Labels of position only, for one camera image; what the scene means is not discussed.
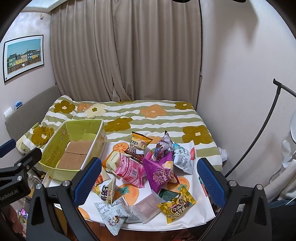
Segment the cream orange snack bag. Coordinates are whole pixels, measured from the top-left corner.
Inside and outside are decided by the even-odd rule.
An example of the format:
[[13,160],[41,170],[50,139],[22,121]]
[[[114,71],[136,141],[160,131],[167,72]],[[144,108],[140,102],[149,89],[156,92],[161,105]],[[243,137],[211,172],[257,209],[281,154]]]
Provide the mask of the cream orange snack bag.
[[103,161],[102,167],[109,173],[116,174],[117,168],[120,166],[120,152],[112,151],[110,155]]

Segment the gold chocolate snack bag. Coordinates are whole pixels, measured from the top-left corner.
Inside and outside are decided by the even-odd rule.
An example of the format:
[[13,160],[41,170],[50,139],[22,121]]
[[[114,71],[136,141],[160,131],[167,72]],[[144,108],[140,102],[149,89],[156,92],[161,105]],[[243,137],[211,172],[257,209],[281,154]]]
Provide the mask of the gold chocolate snack bag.
[[159,203],[158,208],[165,214],[167,224],[170,224],[195,204],[196,200],[186,187],[182,186],[178,195],[172,201]]

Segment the white persimmon print tablecloth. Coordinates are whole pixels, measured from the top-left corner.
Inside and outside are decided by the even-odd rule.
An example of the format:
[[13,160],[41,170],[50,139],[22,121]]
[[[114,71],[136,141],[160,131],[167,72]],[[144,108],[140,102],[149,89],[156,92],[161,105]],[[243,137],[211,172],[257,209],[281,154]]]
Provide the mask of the white persimmon print tablecloth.
[[[115,149],[119,146],[122,146],[123,144],[127,143],[105,143],[101,160],[104,161],[105,158],[107,158],[107,156],[111,154],[113,148]],[[150,196],[152,200],[143,201],[143,206],[147,207],[147,209],[151,206],[153,207],[153,210],[155,209],[156,211],[158,211],[158,214],[146,223],[124,223],[121,228],[124,230],[144,232],[166,232],[170,230],[180,230],[183,228],[191,228],[199,225],[204,225],[208,221],[214,219],[214,211],[212,209],[209,197],[207,196],[204,188],[201,185],[197,171],[195,170],[192,175],[184,175],[182,171],[177,171],[177,175],[180,184],[168,184],[169,187],[167,188],[167,186],[165,185],[164,189],[173,192],[179,192],[181,187],[184,186],[189,191],[191,196],[195,199],[196,203],[190,205],[180,217],[169,224],[167,223],[167,216],[158,207],[158,203],[164,203],[166,201],[163,198],[159,197],[158,193],[152,194],[153,191],[151,190],[147,178],[144,178],[144,188],[136,188],[135,186],[125,182],[122,178],[116,178],[116,188],[114,194],[115,199],[123,196],[130,209],[133,209],[134,211],[135,205],[144,200],[147,196]],[[95,205],[96,203],[102,202],[103,201],[99,198],[99,196],[91,191],[85,203],[79,206],[79,211],[82,211],[81,213],[87,221],[97,222],[104,226],[104,222]]]

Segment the purple chip bag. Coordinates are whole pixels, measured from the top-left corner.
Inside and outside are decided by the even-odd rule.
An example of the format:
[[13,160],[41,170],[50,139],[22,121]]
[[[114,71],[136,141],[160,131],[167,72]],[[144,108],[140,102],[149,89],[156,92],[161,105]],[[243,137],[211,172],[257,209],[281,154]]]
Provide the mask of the purple chip bag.
[[163,186],[165,186],[168,182],[173,184],[180,183],[174,172],[172,152],[168,152],[159,161],[155,159],[153,154],[147,153],[143,158],[142,163],[150,188],[153,192],[159,193]]

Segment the green cardboard box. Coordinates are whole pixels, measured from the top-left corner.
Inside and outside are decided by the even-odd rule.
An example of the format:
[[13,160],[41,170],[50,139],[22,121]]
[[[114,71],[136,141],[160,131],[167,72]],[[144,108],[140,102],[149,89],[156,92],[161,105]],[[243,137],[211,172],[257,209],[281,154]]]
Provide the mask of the green cardboard box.
[[42,151],[41,166],[57,181],[72,180],[95,158],[101,158],[107,140],[102,120],[69,120]]

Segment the orange fries snack bag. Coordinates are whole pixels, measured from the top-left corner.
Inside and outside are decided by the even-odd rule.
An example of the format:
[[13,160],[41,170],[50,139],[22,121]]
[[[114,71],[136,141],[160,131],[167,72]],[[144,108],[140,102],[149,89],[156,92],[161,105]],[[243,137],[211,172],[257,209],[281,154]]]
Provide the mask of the orange fries snack bag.
[[104,181],[110,180],[109,175],[107,174],[106,170],[104,168],[102,168],[101,173],[99,174],[99,176],[97,177],[95,184],[92,187],[92,191],[95,194],[99,194],[99,185],[102,184]]

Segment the grey purple snack bag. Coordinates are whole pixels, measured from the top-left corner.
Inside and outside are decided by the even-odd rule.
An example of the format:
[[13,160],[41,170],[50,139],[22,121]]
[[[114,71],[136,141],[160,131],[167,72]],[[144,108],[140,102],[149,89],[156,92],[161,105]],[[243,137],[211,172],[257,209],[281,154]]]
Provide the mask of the grey purple snack bag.
[[174,150],[174,144],[167,131],[164,136],[158,141],[154,150],[154,157],[157,161],[162,159],[167,153]]

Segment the light blue white snack bag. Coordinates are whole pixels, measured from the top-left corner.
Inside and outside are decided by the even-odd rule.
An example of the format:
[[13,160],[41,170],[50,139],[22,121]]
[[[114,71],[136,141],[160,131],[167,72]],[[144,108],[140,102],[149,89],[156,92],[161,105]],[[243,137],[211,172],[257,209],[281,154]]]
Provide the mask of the light blue white snack bag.
[[194,169],[194,161],[196,159],[196,150],[193,141],[189,142],[188,149],[174,143],[174,160],[173,164],[183,170],[185,173],[192,175]]

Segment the translucent pink packet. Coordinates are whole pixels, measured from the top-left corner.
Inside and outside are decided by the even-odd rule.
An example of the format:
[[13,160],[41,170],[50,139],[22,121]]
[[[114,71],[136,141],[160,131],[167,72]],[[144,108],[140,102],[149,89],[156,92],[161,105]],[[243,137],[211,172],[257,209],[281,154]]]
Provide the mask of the translucent pink packet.
[[130,209],[143,223],[147,223],[161,212],[158,205],[164,202],[157,194],[151,193]]

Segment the white noodle snack bag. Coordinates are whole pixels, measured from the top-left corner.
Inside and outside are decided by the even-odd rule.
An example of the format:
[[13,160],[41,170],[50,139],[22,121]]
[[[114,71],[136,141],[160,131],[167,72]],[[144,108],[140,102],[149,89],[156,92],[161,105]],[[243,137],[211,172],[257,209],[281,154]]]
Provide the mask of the white noodle snack bag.
[[115,177],[109,180],[103,181],[99,185],[99,197],[101,198],[101,200],[108,204],[112,204],[114,201],[115,188],[116,188]]

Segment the pink snack bag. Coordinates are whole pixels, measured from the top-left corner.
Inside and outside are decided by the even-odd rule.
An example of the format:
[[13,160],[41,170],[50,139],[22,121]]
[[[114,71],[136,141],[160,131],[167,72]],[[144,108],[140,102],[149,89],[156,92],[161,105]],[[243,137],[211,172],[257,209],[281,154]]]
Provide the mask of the pink snack bag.
[[115,171],[116,175],[137,188],[144,188],[144,166],[122,153],[119,155],[120,162]]

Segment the dark green small packet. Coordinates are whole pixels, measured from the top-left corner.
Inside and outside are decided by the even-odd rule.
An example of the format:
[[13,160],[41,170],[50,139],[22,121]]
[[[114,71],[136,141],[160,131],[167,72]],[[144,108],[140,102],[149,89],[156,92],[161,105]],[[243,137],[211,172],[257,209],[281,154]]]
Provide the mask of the dark green small packet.
[[177,196],[178,192],[173,192],[163,188],[159,192],[159,197],[165,200],[165,202],[172,201]]

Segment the grey white snack bag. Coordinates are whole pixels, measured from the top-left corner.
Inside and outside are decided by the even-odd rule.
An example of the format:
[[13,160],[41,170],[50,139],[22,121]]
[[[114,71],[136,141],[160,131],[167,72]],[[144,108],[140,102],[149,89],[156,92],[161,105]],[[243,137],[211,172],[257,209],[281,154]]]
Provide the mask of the grey white snack bag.
[[135,215],[130,209],[123,196],[116,199],[112,204],[94,203],[103,223],[113,236],[117,236],[124,223],[142,223],[143,220]]

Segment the grey headboard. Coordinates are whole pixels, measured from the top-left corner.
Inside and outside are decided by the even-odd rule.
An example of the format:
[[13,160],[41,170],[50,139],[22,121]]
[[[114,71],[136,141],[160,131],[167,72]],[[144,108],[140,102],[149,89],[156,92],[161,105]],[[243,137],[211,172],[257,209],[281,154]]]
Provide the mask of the grey headboard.
[[54,85],[15,110],[4,122],[10,137],[17,141],[34,124],[40,123],[59,97],[61,93],[58,86]]

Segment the orange yellow snack bag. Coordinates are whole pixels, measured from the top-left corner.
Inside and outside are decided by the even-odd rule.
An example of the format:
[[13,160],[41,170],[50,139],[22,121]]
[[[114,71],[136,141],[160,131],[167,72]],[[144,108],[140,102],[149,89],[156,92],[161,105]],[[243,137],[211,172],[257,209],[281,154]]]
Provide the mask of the orange yellow snack bag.
[[129,146],[134,149],[144,150],[151,142],[152,138],[146,137],[140,133],[132,132]]

